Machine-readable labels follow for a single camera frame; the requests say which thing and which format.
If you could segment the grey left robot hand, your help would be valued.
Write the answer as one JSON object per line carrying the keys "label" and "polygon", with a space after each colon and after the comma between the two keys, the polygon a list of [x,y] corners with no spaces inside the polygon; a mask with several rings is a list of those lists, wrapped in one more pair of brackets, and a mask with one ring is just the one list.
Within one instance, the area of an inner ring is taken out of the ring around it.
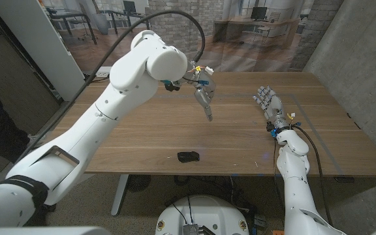
{"label": "grey left robot hand", "polygon": [[194,96],[203,107],[208,121],[213,120],[211,102],[214,97],[216,84],[212,79],[214,70],[209,66],[197,65],[195,61],[187,63],[187,71],[178,80],[178,85],[191,84],[195,88]]}

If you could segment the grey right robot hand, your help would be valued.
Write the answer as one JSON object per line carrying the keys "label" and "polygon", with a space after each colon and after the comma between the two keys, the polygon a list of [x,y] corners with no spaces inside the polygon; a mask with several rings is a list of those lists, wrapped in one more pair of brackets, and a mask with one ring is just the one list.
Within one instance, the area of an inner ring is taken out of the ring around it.
{"label": "grey right robot hand", "polygon": [[263,110],[267,122],[270,122],[275,129],[285,129],[289,126],[283,103],[270,86],[258,88],[253,99]]}

